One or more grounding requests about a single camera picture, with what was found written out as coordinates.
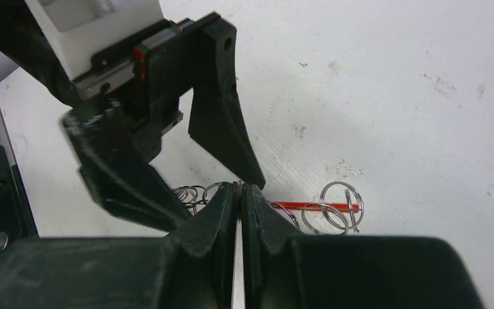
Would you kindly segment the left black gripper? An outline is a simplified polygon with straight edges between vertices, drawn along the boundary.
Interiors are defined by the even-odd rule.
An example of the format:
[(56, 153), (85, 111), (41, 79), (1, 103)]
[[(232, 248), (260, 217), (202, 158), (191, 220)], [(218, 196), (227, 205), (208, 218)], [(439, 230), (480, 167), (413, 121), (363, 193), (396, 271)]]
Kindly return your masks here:
[(189, 135), (238, 178), (265, 186), (237, 92), (236, 35), (217, 12), (178, 23), (163, 19), (92, 56), (91, 69), (73, 81), (80, 98), (115, 98), (124, 116), (116, 102), (88, 104), (68, 111), (61, 125), (103, 210), (167, 232), (191, 218), (147, 162), (182, 119), (179, 99), (192, 87), (197, 50)]

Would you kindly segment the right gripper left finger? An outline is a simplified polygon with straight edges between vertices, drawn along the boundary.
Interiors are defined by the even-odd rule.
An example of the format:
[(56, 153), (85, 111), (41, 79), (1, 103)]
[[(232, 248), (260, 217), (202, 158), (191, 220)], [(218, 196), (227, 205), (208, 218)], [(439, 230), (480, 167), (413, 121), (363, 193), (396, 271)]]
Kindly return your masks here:
[(230, 308), (237, 184), (162, 238), (24, 239), (0, 257), (0, 308)]

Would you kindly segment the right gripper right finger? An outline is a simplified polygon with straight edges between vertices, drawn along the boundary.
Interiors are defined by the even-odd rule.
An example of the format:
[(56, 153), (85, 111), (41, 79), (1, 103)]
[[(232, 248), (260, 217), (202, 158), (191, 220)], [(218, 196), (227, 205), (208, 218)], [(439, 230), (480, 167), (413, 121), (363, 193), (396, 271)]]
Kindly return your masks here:
[(247, 308), (482, 308), (460, 256), (437, 238), (307, 235), (243, 185)]

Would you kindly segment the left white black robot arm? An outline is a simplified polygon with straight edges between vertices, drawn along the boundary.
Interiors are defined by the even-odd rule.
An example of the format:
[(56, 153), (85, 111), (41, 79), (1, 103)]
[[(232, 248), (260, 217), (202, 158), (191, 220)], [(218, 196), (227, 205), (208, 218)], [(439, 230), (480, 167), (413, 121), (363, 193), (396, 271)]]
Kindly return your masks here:
[(173, 21), (157, 1), (0, 1), (0, 51), (69, 107), (61, 125), (94, 202), (166, 231), (190, 213), (151, 161), (188, 91), (190, 138), (265, 186), (237, 92), (236, 38), (217, 12)]

